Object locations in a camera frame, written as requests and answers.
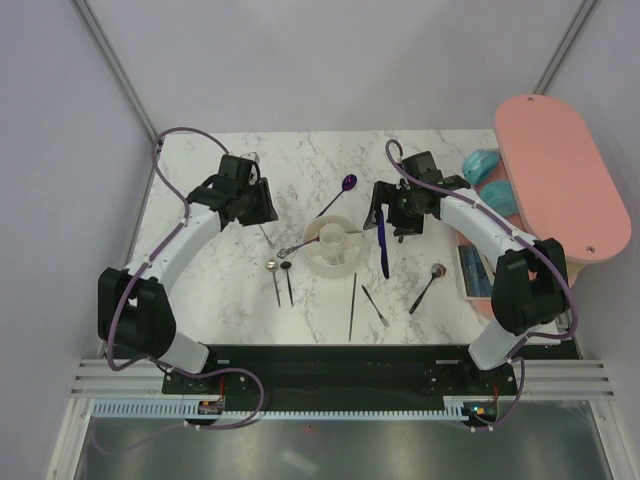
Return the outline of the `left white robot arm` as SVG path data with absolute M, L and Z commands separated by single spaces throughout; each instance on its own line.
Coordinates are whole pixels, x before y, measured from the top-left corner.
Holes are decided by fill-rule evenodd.
M 208 362 L 208 347 L 179 331 L 169 293 L 195 256 L 228 224 L 262 225 L 278 215 L 255 153 L 223 155 L 218 172 L 185 201 L 183 217 L 150 253 L 100 275 L 98 335 L 114 370 L 149 359 L 183 372 L 190 387 L 208 393 L 218 385 L 220 371 Z

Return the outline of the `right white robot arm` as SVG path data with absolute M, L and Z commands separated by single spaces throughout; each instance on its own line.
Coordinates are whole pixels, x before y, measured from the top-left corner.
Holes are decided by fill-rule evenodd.
M 420 235 L 432 216 L 461 233 L 494 270 L 493 319 L 469 345 L 471 360 L 457 371 L 465 391 L 481 393 L 493 383 L 494 368 L 509 362 L 528 339 L 544 337 L 541 326 L 571 308 L 563 247 L 509 223 L 463 177 L 444 176 L 430 152 L 392 165 L 401 180 L 375 182 L 364 229 L 377 230 L 384 246 L 387 225 L 396 237 Z

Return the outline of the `small dark two-prong fork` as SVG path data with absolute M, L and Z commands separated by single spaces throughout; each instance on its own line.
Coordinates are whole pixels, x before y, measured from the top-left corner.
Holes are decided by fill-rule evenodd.
M 361 289 L 364 292 L 367 300 L 370 302 L 371 306 L 374 308 L 380 322 L 382 323 L 382 325 L 385 328 L 389 328 L 389 322 L 388 320 L 385 318 L 385 316 L 383 315 L 383 313 L 381 312 L 381 310 L 378 308 L 378 306 L 375 304 L 371 294 L 369 293 L 369 290 L 365 287 L 365 285 L 361 285 Z

